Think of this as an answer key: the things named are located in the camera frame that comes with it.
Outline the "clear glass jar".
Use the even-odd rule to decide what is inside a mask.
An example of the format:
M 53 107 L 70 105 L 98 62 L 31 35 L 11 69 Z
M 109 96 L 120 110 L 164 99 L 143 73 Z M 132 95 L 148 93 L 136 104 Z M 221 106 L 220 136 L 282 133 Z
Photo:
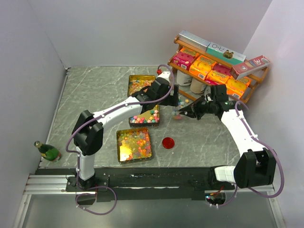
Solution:
M 176 106 L 176 107 L 173 107 L 172 108 L 172 117 L 174 120 L 181 120 L 183 117 L 182 115 L 180 114 L 179 110 L 182 108 L 182 106 Z

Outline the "gold tin of star candies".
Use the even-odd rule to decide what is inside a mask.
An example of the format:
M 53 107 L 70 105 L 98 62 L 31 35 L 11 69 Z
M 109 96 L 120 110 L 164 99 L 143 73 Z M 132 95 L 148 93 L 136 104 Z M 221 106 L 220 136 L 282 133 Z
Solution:
M 152 127 L 160 124 L 159 106 L 156 105 L 153 109 L 144 112 L 143 114 L 135 115 L 129 118 L 130 127 Z

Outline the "gold tin of stick candies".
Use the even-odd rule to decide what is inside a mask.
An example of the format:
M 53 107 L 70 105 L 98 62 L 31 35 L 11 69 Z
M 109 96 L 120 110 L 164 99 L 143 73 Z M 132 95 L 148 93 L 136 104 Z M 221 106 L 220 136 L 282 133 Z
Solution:
M 155 80 L 153 75 L 130 75 L 128 80 L 127 95 L 131 96 L 133 93 L 141 90 L 145 86 L 150 86 Z

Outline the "red jar lid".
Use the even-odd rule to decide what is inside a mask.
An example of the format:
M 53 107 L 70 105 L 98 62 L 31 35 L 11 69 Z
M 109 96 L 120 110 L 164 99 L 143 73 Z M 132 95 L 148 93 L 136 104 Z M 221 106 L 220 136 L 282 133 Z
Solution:
M 165 137 L 165 138 L 163 138 L 163 140 L 162 140 L 162 145 L 163 145 L 163 147 L 164 147 L 165 149 L 171 149 L 171 148 L 174 147 L 175 142 L 174 142 L 174 140 L 173 140 L 172 138 L 170 138 L 170 137 Z

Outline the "gold tin of gummy candies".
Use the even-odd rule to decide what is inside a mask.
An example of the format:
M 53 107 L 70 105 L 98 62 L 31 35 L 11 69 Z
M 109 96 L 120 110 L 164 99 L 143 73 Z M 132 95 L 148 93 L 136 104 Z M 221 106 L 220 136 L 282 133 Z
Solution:
M 143 162 L 153 158 L 152 143 L 146 127 L 116 132 L 117 158 L 120 164 Z

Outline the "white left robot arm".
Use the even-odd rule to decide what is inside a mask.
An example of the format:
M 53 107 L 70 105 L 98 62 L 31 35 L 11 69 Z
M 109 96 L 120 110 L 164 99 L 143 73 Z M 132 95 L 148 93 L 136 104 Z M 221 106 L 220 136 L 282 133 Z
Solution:
M 133 93 L 119 104 L 91 113 L 83 111 L 68 142 L 73 142 L 77 154 L 76 182 L 84 191 L 95 185 L 95 154 L 103 145 L 104 132 L 117 123 L 152 110 L 157 105 L 177 106 L 178 86 L 172 70 L 160 73 L 150 86 Z

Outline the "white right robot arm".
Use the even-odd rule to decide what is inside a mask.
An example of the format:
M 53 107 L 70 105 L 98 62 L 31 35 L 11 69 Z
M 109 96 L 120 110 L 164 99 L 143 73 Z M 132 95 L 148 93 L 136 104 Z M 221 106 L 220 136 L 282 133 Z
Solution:
M 213 85 L 209 98 L 202 96 L 179 113 L 197 120 L 205 114 L 214 114 L 230 132 L 240 159 L 236 166 L 215 166 L 208 177 L 208 185 L 219 189 L 224 182 L 236 184 L 240 188 L 265 186 L 273 183 L 276 160 L 271 151 L 253 139 L 253 131 L 248 127 L 243 112 L 236 101 L 229 100 L 225 85 Z

